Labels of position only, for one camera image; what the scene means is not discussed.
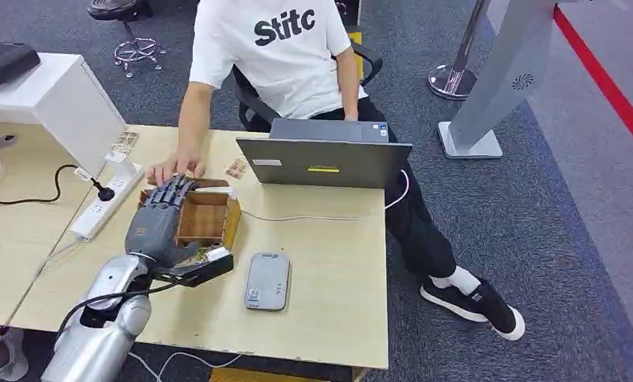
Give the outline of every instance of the person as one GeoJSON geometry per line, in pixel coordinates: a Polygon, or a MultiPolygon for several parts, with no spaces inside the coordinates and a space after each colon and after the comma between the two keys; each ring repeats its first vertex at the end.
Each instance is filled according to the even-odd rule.
{"type": "MultiPolygon", "coordinates": [[[[355,53],[333,0],[201,1],[194,22],[190,83],[179,116],[178,148],[149,168],[158,184],[191,170],[201,177],[200,151],[209,130],[211,95],[236,65],[260,98],[282,117],[385,122],[360,86],[355,53]]],[[[268,131],[254,117],[252,129],[268,131]]],[[[390,131],[389,141],[397,142],[390,131]]],[[[474,322],[489,322],[502,337],[525,331],[520,313],[485,280],[459,267],[450,242],[433,224],[419,183],[406,162],[407,196],[386,211],[386,226],[401,246],[420,294],[474,322]]],[[[387,204],[404,191],[399,173],[385,188],[387,204]]]]}
{"type": "Polygon", "coordinates": [[[20,380],[28,372],[22,342],[22,329],[9,328],[3,336],[0,335],[0,380],[20,380]]]}

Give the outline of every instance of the black power cord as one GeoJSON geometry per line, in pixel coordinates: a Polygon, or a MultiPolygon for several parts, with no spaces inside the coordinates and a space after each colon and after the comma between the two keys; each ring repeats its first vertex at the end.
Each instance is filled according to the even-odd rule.
{"type": "Polygon", "coordinates": [[[56,173],[53,175],[53,181],[56,185],[56,196],[51,199],[21,199],[19,201],[0,201],[0,205],[19,205],[21,203],[53,203],[61,197],[61,184],[58,180],[59,175],[63,169],[76,169],[75,165],[62,165],[58,167],[56,173]]]}
{"type": "MultiPolygon", "coordinates": [[[[56,185],[56,196],[51,199],[21,199],[19,201],[0,201],[0,205],[19,205],[21,203],[53,203],[54,201],[57,201],[59,198],[61,198],[61,184],[59,180],[61,171],[64,169],[76,170],[78,168],[79,166],[75,166],[75,165],[62,165],[61,167],[58,167],[58,169],[56,170],[56,173],[53,175],[53,182],[56,185]]],[[[112,190],[109,187],[103,187],[93,177],[91,178],[91,183],[93,183],[93,186],[98,189],[98,198],[101,201],[109,201],[113,197],[115,197],[114,190],[112,190]]]]}
{"type": "Polygon", "coordinates": [[[79,309],[87,306],[88,304],[92,304],[94,302],[98,302],[98,301],[103,301],[103,300],[109,300],[111,298],[126,298],[126,297],[133,297],[133,296],[140,296],[140,295],[148,295],[148,294],[153,294],[153,293],[157,293],[157,292],[162,292],[164,290],[168,290],[172,287],[177,287],[178,285],[182,284],[182,283],[186,283],[188,280],[187,279],[181,279],[181,280],[177,280],[174,281],[170,284],[166,284],[164,286],[160,286],[159,288],[154,288],[154,289],[146,289],[146,290],[134,290],[132,292],[122,292],[122,293],[112,293],[112,294],[102,294],[100,296],[95,296],[94,298],[90,298],[88,300],[85,300],[83,302],[80,302],[79,304],[75,305],[66,315],[65,318],[63,318],[63,322],[61,323],[61,326],[58,327],[58,332],[56,333],[56,340],[58,340],[58,337],[61,336],[61,334],[63,333],[63,331],[65,330],[65,326],[68,324],[68,321],[70,321],[70,318],[72,317],[72,315],[77,312],[79,309]]]}

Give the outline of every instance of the black cable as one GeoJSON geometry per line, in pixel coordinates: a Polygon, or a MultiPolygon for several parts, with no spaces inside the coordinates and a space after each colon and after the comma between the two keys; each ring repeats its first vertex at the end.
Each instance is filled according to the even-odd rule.
{"type": "Polygon", "coordinates": [[[63,333],[63,331],[65,330],[65,326],[68,324],[68,321],[70,321],[70,318],[72,317],[72,315],[77,312],[80,308],[87,306],[88,304],[94,303],[94,302],[98,302],[98,301],[103,301],[103,300],[109,300],[111,298],[126,298],[126,297],[133,297],[133,296],[139,296],[139,295],[148,295],[148,294],[153,294],[153,293],[157,293],[157,292],[162,292],[164,290],[170,289],[172,287],[176,287],[182,283],[187,282],[188,279],[182,279],[182,280],[177,280],[173,283],[170,284],[166,284],[165,286],[160,286],[159,288],[154,288],[154,289],[147,289],[147,290],[134,290],[132,292],[122,292],[122,293],[112,293],[112,294],[102,294],[100,296],[95,296],[94,298],[90,298],[86,301],[80,302],[79,304],[75,305],[66,315],[65,318],[63,318],[63,322],[61,323],[61,326],[58,327],[58,332],[56,333],[56,340],[58,341],[58,337],[61,336],[61,334],[63,333]]]}
{"type": "Polygon", "coordinates": [[[76,169],[75,165],[62,165],[58,167],[56,173],[53,175],[53,182],[56,185],[56,196],[51,199],[21,199],[19,201],[0,201],[0,205],[19,205],[21,203],[53,203],[61,197],[61,184],[59,182],[59,175],[63,169],[76,169]]]}

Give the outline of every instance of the stanchion base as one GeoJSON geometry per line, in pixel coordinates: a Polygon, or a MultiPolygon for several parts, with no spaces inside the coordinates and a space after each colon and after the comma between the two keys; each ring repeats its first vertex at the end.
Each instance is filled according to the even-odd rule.
{"type": "Polygon", "coordinates": [[[503,156],[502,148],[499,146],[494,131],[490,130],[483,139],[480,139],[469,150],[457,149],[450,135],[450,123],[438,123],[438,133],[440,140],[443,141],[445,148],[445,156],[450,159],[496,159],[503,156]]]}
{"type": "Polygon", "coordinates": [[[478,77],[473,74],[472,71],[464,69],[457,91],[451,93],[445,90],[451,73],[452,65],[440,65],[438,68],[431,70],[428,74],[428,84],[431,86],[431,90],[443,98],[456,101],[466,99],[468,95],[471,94],[471,90],[475,86],[475,81],[478,80],[478,77]]]}

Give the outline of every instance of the gray carpet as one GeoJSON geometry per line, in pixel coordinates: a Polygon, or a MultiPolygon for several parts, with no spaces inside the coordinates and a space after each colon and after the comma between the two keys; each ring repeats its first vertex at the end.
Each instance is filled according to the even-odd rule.
{"type": "MultiPolygon", "coordinates": [[[[86,2],[34,0],[23,6],[2,0],[0,40],[27,42],[43,52],[82,53],[129,123],[172,125],[189,71],[195,3],[154,0],[157,16],[135,23],[136,34],[157,37],[170,51],[162,72],[146,66],[132,80],[109,57],[121,39],[121,25],[93,21],[86,2]]],[[[454,162],[442,153],[436,125],[459,104],[431,94],[425,74],[453,56],[472,6],[466,0],[364,0],[365,44],[385,58],[367,90],[399,138],[414,143],[416,176],[459,263],[497,286],[525,316],[527,332],[508,342],[485,325],[461,321],[422,301],[389,237],[391,369],[366,380],[633,381],[633,329],[528,105],[496,130],[503,159],[454,162]]],[[[493,38],[488,25],[481,34],[475,69],[493,38]]],[[[212,125],[239,128],[229,90],[214,98],[212,125]]],[[[52,341],[47,333],[29,334],[26,351],[33,371],[26,380],[37,380],[52,341]]],[[[155,367],[172,351],[136,346],[155,367]]],[[[345,372],[249,358],[239,366],[332,380],[345,372]]],[[[166,379],[205,380],[208,372],[178,360],[166,379]]],[[[152,379],[128,361],[120,380],[152,379]]]]}

